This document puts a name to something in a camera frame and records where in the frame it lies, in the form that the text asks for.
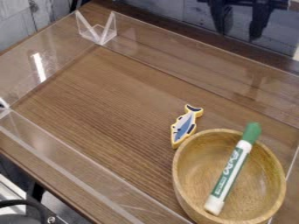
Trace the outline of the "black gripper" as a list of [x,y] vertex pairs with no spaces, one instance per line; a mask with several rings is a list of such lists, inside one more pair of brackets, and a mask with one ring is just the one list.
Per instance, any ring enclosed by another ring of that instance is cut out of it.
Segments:
[[248,27],[248,39],[259,39],[274,8],[287,9],[291,6],[290,0],[196,0],[207,2],[209,13],[217,33],[227,35],[233,25],[233,9],[231,4],[252,6],[252,20]]

